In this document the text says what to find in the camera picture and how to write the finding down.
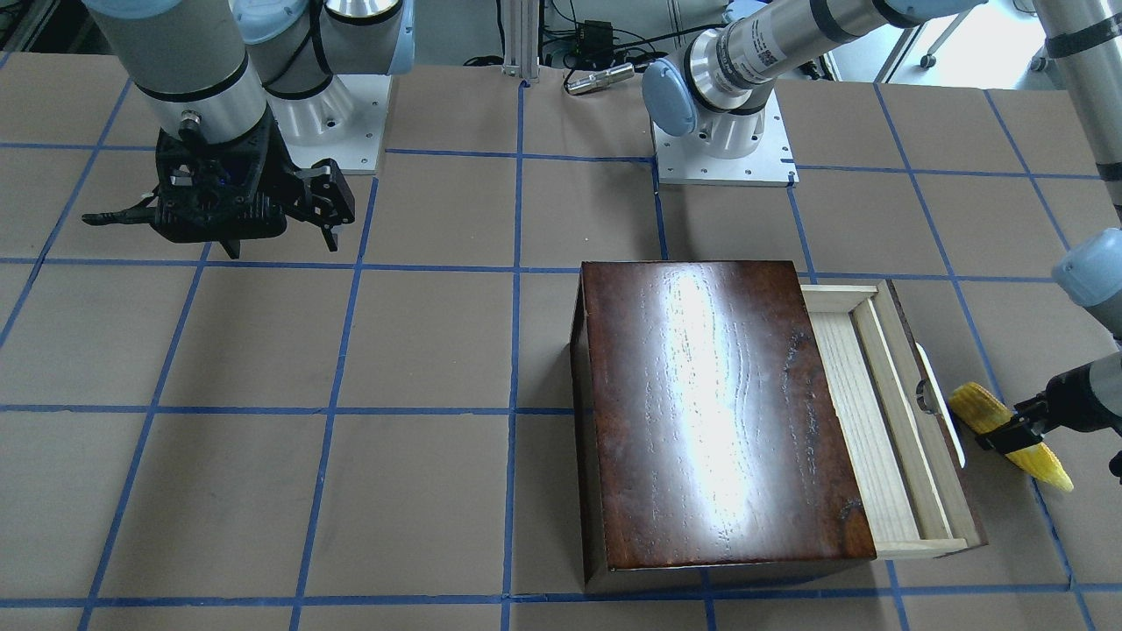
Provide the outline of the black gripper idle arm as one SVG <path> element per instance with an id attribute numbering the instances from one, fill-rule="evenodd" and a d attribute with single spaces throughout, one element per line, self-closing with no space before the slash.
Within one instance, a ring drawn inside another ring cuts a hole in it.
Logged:
<path id="1" fill-rule="evenodd" d="M 240 260 L 241 240 L 275 238 L 286 230 L 291 175 L 295 192 L 289 216 L 316 226 L 328 252 L 339 252 L 342 228 L 355 223 L 355 195 L 340 164 L 325 157 L 294 172 L 270 113 L 241 137 L 212 146 L 188 147 L 160 131 L 155 164 L 153 231 L 177 244 L 217 241 L 231 260 Z"/>

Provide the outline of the black gripper working arm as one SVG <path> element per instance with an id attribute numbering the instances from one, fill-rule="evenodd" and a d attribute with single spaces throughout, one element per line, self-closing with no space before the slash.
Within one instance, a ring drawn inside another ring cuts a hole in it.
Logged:
<path id="1" fill-rule="evenodd" d="M 987 423 L 976 431 L 982 449 L 997 454 L 1015 451 L 1042 443 L 1047 432 L 1058 428 L 1082 435 L 1109 429 L 1110 411 L 1091 387 L 1091 366 L 1083 365 L 1054 376 L 1046 384 L 1043 396 L 1034 396 L 1014 405 L 1014 412 L 997 401 L 977 404 L 976 415 Z M 1122 481 L 1122 450 L 1111 457 L 1110 474 Z"/>

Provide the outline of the grey idle robot arm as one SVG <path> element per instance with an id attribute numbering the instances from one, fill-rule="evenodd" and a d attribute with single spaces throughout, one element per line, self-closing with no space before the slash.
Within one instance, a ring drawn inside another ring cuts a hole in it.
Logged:
<path id="1" fill-rule="evenodd" d="M 160 125 L 155 188 L 88 226 L 145 226 L 230 259 L 289 221 L 329 252 L 356 219 L 337 147 L 375 103 L 346 76 L 405 74 L 412 1 L 88 1 L 88 13 Z"/>

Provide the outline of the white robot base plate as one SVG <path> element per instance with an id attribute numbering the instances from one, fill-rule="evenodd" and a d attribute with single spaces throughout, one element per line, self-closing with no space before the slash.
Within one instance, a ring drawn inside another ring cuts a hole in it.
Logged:
<path id="1" fill-rule="evenodd" d="M 749 116 L 707 113 L 691 135 L 650 125 L 657 179 L 673 185 L 793 188 L 800 181 L 778 92 Z"/>

